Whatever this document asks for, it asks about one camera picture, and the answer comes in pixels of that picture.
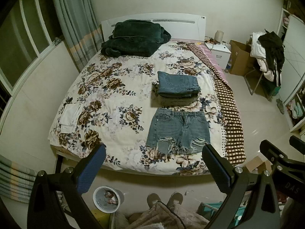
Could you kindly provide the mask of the floral bed quilt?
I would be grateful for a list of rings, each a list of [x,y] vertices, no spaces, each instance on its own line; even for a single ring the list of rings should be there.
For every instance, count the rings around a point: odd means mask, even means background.
[[[143,175],[203,175],[207,168],[200,153],[165,155],[146,146],[157,108],[150,105],[158,71],[196,76],[201,92],[188,106],[172,111],[199,112],[209,123],[211,145],[225,157],[224,119],[216,97],[213,72],[190,51],[185,42],[163,44],[150,57],[111,58],[96,54],[65,95],[49,132],[51,147],[81,159],[97,143],[106,146],[104,166],[114,171]],[[81,102],[83,111],[74,133],[60,132],[66,104]]]

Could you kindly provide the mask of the white nightstand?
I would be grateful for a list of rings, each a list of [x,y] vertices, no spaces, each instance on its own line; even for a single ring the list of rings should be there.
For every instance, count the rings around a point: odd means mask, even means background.
[[[218,65],[224,70],[229,62],[231,51],[223,44],[211,44],[205,43],[207,48],[211,51],[215,57]]]

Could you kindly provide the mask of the grey striped curtain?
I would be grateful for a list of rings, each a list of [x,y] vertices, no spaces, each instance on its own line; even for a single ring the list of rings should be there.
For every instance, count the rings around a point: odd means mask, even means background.
[[[101,49],[101,28],[91,0],[53,0],[60,27],[78,70]]]

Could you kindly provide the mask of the ripped blue denim shorts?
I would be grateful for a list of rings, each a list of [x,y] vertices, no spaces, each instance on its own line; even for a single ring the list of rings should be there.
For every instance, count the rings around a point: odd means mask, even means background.
[[[158,108],[150,124],[146,146],[165,155],[192,155],[210,143],[209,123],[204,112]]]

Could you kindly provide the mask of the cardboard box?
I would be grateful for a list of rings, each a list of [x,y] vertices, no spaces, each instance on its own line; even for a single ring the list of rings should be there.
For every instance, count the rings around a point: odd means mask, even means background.
[[[255,62],[255,58],[250,56],[251,47],[249,45],[237,42],[234,40],[230,41],[231,45],[231,68],[230,74],[237,76],[244,76],[248,73]]]

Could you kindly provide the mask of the brown checkered sheet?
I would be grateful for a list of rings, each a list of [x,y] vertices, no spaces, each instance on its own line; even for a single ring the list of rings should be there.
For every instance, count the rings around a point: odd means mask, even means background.
[[[216,89],[216,97],[220,104],[220,111],[224,119],[226,158],[233,165],[242,164],[246,160],[243,128],[233,91],[204,51],[194,43],[187,44],[187,47],[214,73],[213,80]]]

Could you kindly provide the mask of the chair with clothes pile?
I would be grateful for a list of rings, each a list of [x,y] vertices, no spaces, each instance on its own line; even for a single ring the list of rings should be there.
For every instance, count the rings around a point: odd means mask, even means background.
[[[251,47],[250,56],[256,59],[253,68],[260,73],[258,83],[262,85],[265,95],[270,99],[278,94],[281,86],[276,86],[272,82],[274,75],[270,70],[268,70],[265,49],[258,41],[259,36],[262,36],[265,33],[265,31],[252,33],[250,35],[249,43]]]

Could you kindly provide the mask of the left grey slipper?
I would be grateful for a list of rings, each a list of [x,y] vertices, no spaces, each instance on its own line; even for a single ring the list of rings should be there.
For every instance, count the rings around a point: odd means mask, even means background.
[[[156,193],[151,193],[147,196],[147,204],[149,208],[152,208],[157,202],[160,202],[161,198]]]

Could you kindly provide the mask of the cream table lamp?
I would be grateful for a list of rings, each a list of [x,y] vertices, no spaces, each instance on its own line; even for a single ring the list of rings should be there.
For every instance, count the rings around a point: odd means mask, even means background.
[[[216,43],[221,43],[222,40],[223,40],[223,35],[224,35],[223,31],[217,30],[216,33],[215,33],[215,36],[214,36],[215,42]]]

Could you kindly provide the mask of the grey slipper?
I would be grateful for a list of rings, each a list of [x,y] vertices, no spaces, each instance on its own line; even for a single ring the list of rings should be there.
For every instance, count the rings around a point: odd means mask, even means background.
[[[151,193],[147,196],[147,204],[149,208],[152,208],[157,202],[160,202],[161,198],[156,193]]]
[[[174,205],[178,204],[181,205],[183,202],[183,195],[180,192],[174,192],[167,203],[167,207],[173,207]]]

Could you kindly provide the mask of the folded white cloth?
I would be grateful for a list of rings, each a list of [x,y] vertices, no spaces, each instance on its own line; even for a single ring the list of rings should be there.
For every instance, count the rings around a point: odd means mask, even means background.
[[[82,111],[83,104],[81,102],[66,104],[59,120],[60,132],[65,134],[74,133]]]

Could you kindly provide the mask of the white wardrobe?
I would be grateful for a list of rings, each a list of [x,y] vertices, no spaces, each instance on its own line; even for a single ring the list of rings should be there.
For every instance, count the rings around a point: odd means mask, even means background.
[[[281,9],[277,35],[284,46],[284,64],[279,97],[290,131],[304,126],[304,22]]]

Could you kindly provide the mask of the dark green fleece blanket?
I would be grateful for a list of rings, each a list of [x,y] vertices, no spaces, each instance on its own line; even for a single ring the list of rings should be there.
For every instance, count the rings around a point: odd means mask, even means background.
[[[112,35],[101,45],[101,54],[150,57],[171,37],[159,23],[130,19],[116,23]]]

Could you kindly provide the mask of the right grey slipper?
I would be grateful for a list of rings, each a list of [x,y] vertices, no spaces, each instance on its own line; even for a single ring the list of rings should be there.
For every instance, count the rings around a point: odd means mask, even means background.
[[[180,192],[174,192],[167,203],[167,207],[173,207],[174,205],[178,204],[181,205],[183,202],[183,195]]]

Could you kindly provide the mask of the small cardboard box floor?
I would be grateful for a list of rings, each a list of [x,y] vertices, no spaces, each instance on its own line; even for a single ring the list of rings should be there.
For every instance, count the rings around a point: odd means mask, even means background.
[[[259,156],[254,157],[245,164],[245,168],[250,173],[261,174],[264,171],[272,172],[271,162],[262,160]]]

